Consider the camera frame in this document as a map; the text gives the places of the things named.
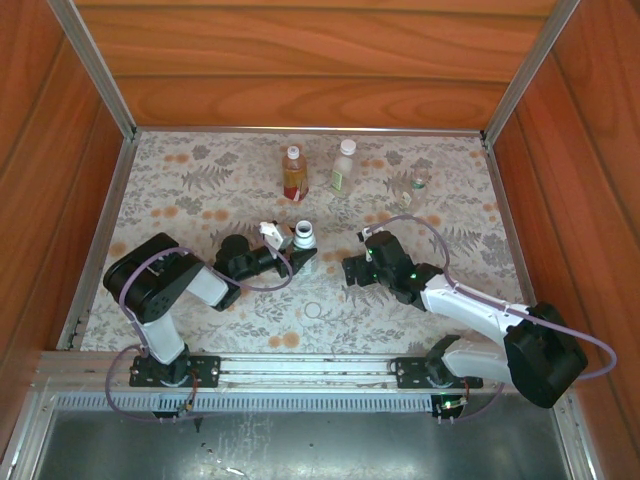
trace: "white bottle cap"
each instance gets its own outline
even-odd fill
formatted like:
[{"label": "white bottle cap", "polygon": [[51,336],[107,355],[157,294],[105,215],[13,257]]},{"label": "white bottle cap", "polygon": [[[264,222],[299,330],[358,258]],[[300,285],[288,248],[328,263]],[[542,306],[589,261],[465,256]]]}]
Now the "white bottle cap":
[{"label": "white bottle cap", "polygon": [[356,142],[354,142],[350,138],[343,140],[340,144],[340,151],[344,155],[353,155],[356,151]]},{"label": "white bottle cap", "polygon": [[289,157],[291,160],[295,160],[299,156],[300,156],[300,149],[298,147],[296,147],[295,145],[292,145],[289,148],[287,148],[287,157]]},{"label": "white bottle cap", "polygon": [[316,236],[313,234],[313,225],[307,220],[301,220],[296,224],[296,236],[293,244],[301,249],[314,248],[316,246]]}]

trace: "wooden enclosure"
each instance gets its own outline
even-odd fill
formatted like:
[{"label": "wooden enclosure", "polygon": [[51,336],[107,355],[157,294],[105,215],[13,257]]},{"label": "wooden enclosure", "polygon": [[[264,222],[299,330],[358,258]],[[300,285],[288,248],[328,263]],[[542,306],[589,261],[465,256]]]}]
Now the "wooden enclosure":
[{"label": "wooden enclosure", "polygon": [[55,348],[122,134],[40,0],[0,15],[0,447],[40,352]]},{"label": "wooden enclosure", "polygon": [[639,37],[633,2],[582,2],[495,146],[537,297],[619,356],[578,385],[607,478],[640,467]]},{"label": "wooden enclosure", "polygon": [[554,3],[78,2],[139,125],[475,130]]},{"label": "wooden enclosure", "polygon": [[[46,2],[4,3],[0,382],[18,387],[0,392],[2,448],[55,348],[123,140]],[[137,126],[480,131],[556,1],[75,4]],[[639,32],[638,0],[583,0],[488,146],[537,298],[619,355],[577,386],[606,478],[640,469]],[[590,368],[607,361],[585,350]]]}]

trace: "bottle label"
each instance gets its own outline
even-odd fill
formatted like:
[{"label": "bottle label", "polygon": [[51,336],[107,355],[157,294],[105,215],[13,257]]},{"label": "bottle label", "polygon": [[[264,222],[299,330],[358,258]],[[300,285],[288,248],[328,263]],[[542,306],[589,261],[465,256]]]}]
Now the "bottle label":
[{"label": "bottle label", "polygon": [[405,207],[411,205],[411,195],[408,192],[402,192],[402,202]]},{"label": "bottle label", "polygon": [[331,187],[335,190],[342,190],[342,174],[340,172],[333,171],[331,175]]},{"label": "bottle label", "polygon": [[309,182],[307,181],[307,169],[284,170],[284,196],[293,200],[302,200],[309,192]]}]

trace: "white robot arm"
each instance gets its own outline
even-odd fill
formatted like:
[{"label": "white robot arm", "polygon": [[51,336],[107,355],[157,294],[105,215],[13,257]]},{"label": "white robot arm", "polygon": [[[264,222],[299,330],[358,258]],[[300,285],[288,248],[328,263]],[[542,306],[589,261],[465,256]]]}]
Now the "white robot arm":
[{"label": "white robot arm", "polygon": [[388,231],[365,229],[360,237],[366,253],[342,262],[347,285],[380,283],[400,302],[454,318],[487,338],[470,342],[448,336],[439,342],[423,362],[434,386],[467,377],[495,379],[513,384],[534,404],[550,408],[587,366],[574,337],[514,314],[564,325],[553,306],[509,304],[452,285],[442,269],[414,264]]}]

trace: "floral tablecloth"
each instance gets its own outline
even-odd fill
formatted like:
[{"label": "floral tablecloth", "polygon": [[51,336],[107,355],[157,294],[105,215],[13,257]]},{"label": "floral tablecloth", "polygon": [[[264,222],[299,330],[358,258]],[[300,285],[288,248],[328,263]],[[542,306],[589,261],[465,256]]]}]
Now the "floral tablecloth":
[{"label": "floral tablecloth", "polygon": [[[345,135],[145,132],[136,153],[105,268],[158,232],[207,260],[231,233],[253,235],[260,221],[313,223],[317,270],[274,293],[243,292],[219,313],[184,294],[172,310],[192,351],[420,354],[447,333],[477,334],[451,319],[398,303],[379,285],[347,288],[340,260],[363,252],[356,233],[401,213],[397,190],[415,164],[429,169],[418,215],[437,226],[452,251],[454,276],[489,294],[521,301],[516,272],[477,138],[358,136],[355,188],[346,200],[328,191]],[[309,162],[310,191],[300,203],[282,195],[281,158],[298,145]],[[389,226],[417,263],[441,265],[432,236],[418,224]],[[252,279],[274,285],[275,273]],[[99,287],[83,350],[120,350],[136,337]]]}]

